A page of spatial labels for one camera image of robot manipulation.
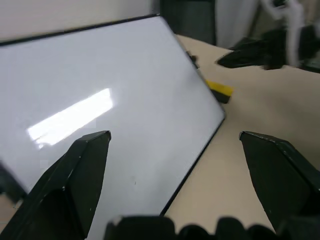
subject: table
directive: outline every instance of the table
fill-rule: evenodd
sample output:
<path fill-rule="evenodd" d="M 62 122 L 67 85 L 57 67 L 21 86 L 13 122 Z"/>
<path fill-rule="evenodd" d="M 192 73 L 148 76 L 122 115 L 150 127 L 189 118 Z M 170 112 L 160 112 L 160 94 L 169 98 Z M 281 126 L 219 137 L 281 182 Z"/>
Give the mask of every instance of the table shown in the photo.
<path fill-rule="evenodd" d="M 215 61 L 228 53 L 191 38 L 179 40 L 198 56 L 199 70 L 211 81 L 234 87 L 226 120 L 186 180 L 166 215 L 176 229 L 196 223 L 213 233 L 222 216 L 244 226 L 272 226 L 251 182 L 241 131 L 272 135 L 292 143 L 320 169 L 320 74 L 289 66 L 262 70 L 258 66 L 228 69 Z"/>

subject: whiteboard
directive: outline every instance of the whiteboard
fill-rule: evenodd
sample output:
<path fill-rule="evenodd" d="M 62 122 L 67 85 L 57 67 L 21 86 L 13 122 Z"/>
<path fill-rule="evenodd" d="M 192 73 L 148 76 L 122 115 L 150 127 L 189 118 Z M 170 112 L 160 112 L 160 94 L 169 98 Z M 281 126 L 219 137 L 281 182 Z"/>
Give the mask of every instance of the whiteboard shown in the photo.
<path fill-rule="evenodd" d="M 91 240 L 159 214 L 225 117 L 160 16 L 2 46 L 0 73 L 0 159 L 28 191 L 76 139 L 111 131 Z"/>

